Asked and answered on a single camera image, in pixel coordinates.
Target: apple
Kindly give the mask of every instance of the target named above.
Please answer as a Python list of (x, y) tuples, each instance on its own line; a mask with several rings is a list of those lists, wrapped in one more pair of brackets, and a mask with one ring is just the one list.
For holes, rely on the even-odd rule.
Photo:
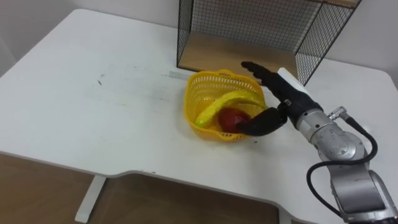
[(235, 108), (222, 108), (218, 112), (218, 123), (223, 132), (226, 133), (240, 133), (236, 124), (242, 121), (250, 121), (250, 119), (246, 112)]

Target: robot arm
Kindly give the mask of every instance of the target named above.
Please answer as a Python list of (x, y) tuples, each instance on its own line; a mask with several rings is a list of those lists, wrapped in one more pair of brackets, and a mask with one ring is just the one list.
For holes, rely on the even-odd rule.
[[(269, 108), (238, 128), (247, 135), (269, 134), (283, 124), (287, 118), (312, 144), (322, 162), (307, 172), (307, 184), (322, 204), (340, 216), (346, 223), (398, 223), (398, 211), (381, 178), (369, 170), (369, 161), (377, 153), (377, 143), (343, 108), (326, 115), (322, 107), (314, 102), (304, 87), (286, 74), (279, 75), (252, 62), (242, 62), (261, 83), (268, 87), (281, 102), (277, 108)], [(368, 154), (361, 140), (354, 134), (343, 131), (334, 120), (345, 120), (372, 143)], [(331, 189), (338, 210), (326, 202), (313, 188), (312, 172), (326, 166), (330, 173)]]

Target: table surface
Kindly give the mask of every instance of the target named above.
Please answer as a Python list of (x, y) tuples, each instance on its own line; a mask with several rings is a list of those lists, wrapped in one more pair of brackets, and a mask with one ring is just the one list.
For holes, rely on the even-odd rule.
[[(195, 136), (182, 114), (186, 80), (170, 77), (192, 74), (175, 67), (176, 45), (174, 28), (74, 11), (0, 78), (0, 151), (107, 177), (140, 172), (270, 202), (301, 221), (342, 223), (310, 193), (305, 174), (320, 160), (290, 123), (235, 144)], [(307, 89), (325, 111), (344, 105), (368, 127), (380, 148), (371, 168), (398, 202), (390, 77), (324, 60)], [(327, 170), (313, 182), (335, 205)]]

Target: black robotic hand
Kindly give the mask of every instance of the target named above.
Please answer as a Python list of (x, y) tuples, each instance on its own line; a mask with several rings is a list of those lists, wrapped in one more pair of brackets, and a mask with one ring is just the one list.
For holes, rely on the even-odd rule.
[(241, 65), (252, 72), (254, 77), (260, 79), (261, 84), (266, 86), (280, 101), (277, 108), (269, 108), (249, 122), (237, 124), (242, 133), (250, 136), (263, 136), (283, 126), (287, 118), (296, 127), (297, 120), (306, 111), (316, 108), (322, 110), (318, 103), (314, 102), (307, 94), (295, 89), (278, 73), (271, 72), (253, 62), (242, 62)]

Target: banana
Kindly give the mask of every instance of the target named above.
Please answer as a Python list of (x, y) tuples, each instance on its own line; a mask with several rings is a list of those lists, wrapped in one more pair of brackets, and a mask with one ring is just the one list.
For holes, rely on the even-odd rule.
[(249, 90), (235, 90), (225, 93), (202, 111), (196, 119), (195, 124), (200, 128), (207, 127), (213, 120), (214, 115), (217, 114), (224, 105), (230, 103), (250, 103), (267, 109), (264, 100), (257, 93)]

